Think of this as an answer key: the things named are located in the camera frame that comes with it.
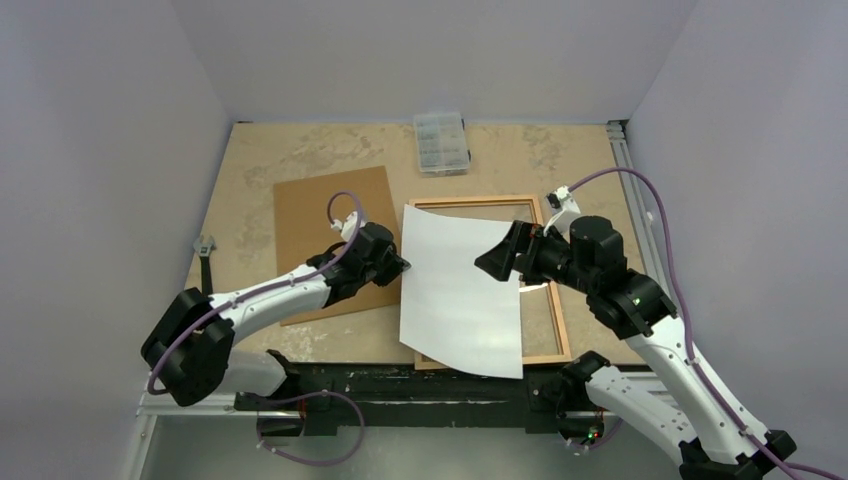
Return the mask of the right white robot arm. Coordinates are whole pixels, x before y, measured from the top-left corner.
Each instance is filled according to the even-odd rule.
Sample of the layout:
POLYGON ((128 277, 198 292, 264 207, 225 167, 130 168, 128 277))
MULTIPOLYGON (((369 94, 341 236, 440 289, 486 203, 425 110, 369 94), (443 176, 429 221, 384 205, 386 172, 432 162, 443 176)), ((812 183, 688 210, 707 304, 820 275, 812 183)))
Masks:
POLYGON ((617 414, 660 447, 683 479, 761 479, 797 450, 729 391, 686 340, 684 318, 651 277, 629 268, 610 220, 583 216, 566 235, 523 221, 475 266, 498 281, 517 272, 530 284, 556 283, 585 295, 590 312, 657 375, 675 403, 632 386, 611 362, 588 351, 563 367, 557 407, 592 403, 617 414))

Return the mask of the landscape photo print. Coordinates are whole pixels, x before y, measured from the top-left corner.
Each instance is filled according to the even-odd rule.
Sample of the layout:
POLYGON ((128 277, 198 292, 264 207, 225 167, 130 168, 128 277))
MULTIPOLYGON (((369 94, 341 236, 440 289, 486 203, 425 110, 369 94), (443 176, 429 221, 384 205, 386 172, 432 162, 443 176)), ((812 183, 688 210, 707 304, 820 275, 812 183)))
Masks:
POLYGON ((493 279, 474 264, 504 239, 507 221, 459 218, 407 206, 399 340, 454 370, 523 376, 517 278, 493 279))

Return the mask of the brown frame backing board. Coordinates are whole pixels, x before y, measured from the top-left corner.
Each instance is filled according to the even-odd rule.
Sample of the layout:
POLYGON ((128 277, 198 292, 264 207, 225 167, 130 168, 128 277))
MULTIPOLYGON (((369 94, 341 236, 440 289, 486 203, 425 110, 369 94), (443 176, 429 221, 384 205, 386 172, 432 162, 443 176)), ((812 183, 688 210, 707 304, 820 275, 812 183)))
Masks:
MULTIPOLYGON (((327 216, 327 205, 339 191, 350 191, 360 200, 365 218, 386 227, 399 247, 400 228, 394 209, 389 180, 384 166, 351 170, 306 179, 278 183, 273 187, 274 231, 277 274, 285 274, 310 257, 323 253, 330 245, 341 241, 333 231, 327 216)), ((346 196, 333 202, 333 218, 345 220, 354 210, 353 201, 346 196)), ((397 306, 401 282, 394 280, 387 287, 369 283, 350 299, 326 309, 298 314, 282 320, 282 325, 294 325, 349 313, 397 306)))

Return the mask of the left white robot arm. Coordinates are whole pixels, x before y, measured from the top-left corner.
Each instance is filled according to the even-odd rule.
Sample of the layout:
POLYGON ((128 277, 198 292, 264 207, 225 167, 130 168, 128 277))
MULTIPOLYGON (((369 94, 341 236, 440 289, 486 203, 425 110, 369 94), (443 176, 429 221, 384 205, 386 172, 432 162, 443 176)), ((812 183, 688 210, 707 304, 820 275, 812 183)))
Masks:
POLYGON ((387 287, 410 269, 385 227, 368 222, 345 242, 277 278, 229 293, 181 291, 140 347, 150 368, 146 389, 177 405, 194 405, 225 380, 234 347, 245 338, 302 313, 354 297, 363 287, 387 287))

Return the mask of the wooden picture frame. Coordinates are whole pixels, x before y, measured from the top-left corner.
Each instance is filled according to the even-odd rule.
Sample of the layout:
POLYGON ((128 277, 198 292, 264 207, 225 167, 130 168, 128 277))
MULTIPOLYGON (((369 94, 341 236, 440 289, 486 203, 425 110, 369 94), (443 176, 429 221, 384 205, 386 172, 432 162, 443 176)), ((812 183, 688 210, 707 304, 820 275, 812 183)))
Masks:
MULTIPOLYGON (((543 220, 540 201, 536 195, 488 195, 476 197, 411 199, 408 201, 408 205, 424 210, 461 207, 482 208, 524 206, 529 208, 531 220, 534 223, 540 223, 543 220)), ((558 353, 551 355, 524 356, 522 360, 525 366, 562 364, 572 359, 559 291, 551 284, 546 286, 546 290, 558 353)))

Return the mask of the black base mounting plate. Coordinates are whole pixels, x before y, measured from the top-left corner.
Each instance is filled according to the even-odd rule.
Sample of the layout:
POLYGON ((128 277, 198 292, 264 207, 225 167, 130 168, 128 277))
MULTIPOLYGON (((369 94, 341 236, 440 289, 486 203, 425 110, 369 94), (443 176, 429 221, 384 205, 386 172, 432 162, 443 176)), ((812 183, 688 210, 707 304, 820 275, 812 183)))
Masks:
POLYGON ((404 364, 294 363, 288 373, 266 397, 237 393, 235 409, 292 415, 291 427, 262 429, 272 435, 329 436, 359 425, 510 428, 593 444, 618 425, 611 411, 589 400, 582 384, 589 375, 580 365, 530 365, 520 379, 404 364))

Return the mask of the clear plastic organizer box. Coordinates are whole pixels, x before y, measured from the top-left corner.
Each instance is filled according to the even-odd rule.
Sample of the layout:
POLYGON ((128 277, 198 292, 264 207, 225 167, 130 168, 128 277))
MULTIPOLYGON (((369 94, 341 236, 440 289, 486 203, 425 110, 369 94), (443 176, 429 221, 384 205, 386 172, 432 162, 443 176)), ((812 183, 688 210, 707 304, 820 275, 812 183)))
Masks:
POLYGON ((413 117, 418 166, 424 176, 467 174, 472 155, 465 122, 459 112, 434 112, 413 117))

